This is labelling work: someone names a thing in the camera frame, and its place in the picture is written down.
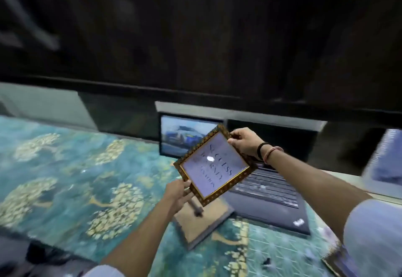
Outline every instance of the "desk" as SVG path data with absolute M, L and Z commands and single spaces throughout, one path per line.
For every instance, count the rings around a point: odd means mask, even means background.
M 165 185 L 180 178 L 158 145 L 0 117 L 0 224 L 46 244 L 101 260 L 145 218 Z M 308 263 L 324 242 L 229 219 L 191 252 L 170 224 L 150 276 L 325 276 Z M 261 263 L 271 257 L 274 269 Z

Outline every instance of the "shirt sleeve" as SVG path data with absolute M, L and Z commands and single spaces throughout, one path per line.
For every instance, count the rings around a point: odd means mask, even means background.
M 124 277 L 119 270 L 108 265 L 98 265 L 86 273 L 83 277 Z
M 346 221 L 343 241 L 360 276 L 402 276 L 402 208 L 370 199 Z

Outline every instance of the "black laptop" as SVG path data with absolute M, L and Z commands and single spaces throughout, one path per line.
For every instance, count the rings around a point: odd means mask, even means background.
M 264 141 L 282 147 L 304 162 L 317 136 L 316 131 L 238 120 L 228 120 L 227 127 L 229 131 L 249 127 Z M 258 166 L 255 172 L 223 194 L 224 199 L 241 217 L 310 235 L 301 195 L 274 168 L 261 162 Z

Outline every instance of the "bracelet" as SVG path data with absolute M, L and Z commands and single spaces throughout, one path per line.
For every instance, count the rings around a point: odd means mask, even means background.
M 269 151 L 268 151 L 268 152 L 265 154 L 265 156 L 264 156 L 264 163 L 266 163 L 267 165 L 268 165 L 268 158 L 269 158 L 269 155 L 271 155 L 271 153 L 272 153 L 274 150 L 279 150 L 279 151 L 282 151 L 282 152 L 283 152 L 283 149 L 282 149 L 281 147 L 278 147 L 278 146 L 275 146 L 275 147 L 270 148 Z
M 263 157 L 261 156 L 261 147 L 264 145 L 269 145 L 269 142 L 262 142 L 257 148 L 257 155 L 260 160 L 263 161 Z

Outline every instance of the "gold ornate frame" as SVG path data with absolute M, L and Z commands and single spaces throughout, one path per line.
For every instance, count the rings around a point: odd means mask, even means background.
M 187 175 L 185 172 L 184 168 L 182 167 L 182 164 L 188 159 L 194 152 L 196 152 L 199 148 L 202 146 L 206 145 L 212 137 L 214 137 L 215 134 L 218 132 L 221 132 L 226 139 L 231 138 L 231 135 L 229 131 L 225 128 L 223 124 L 218 124 L 211 132 L 209 132 L 196 146 L 192 147 L 182 158 L 179 158 L 173 165 L 177 169 L 178 173 L 180 173 L 181 177 L 183 178 L 184 181 L 188 180 L 190 177 Z M 191 192 L 194 193 L 194 195 L 198 198 L 200 201 L 201 205 L 205 207 L 207 204 L 211 203 L 213 200 L 218 198 L 221 194 L 225 193 L 228 191 L 230 188 L 232 188 L 234 185 L 239 183 L 241 180 L 246 178 L 250 173 L 252 173 L 255 169 L 257 169 L 257 165 L 247 156 L 243 155 L 240 153 L 236 148 L 236 152 L 239 154 L 239 156 L 245 161 L 245 163 L 248 165 L 246 169 L 241 171 L 240 173 L 236 174 L 231 180 L 229 180 L 227 183 L 216 189 L 213 193 L 210 195 L 206 196 L 205 198 L 202 197 L 201 193 L 199 192 L 198 188 L 192 183 L 190 185 L 190 190 Z

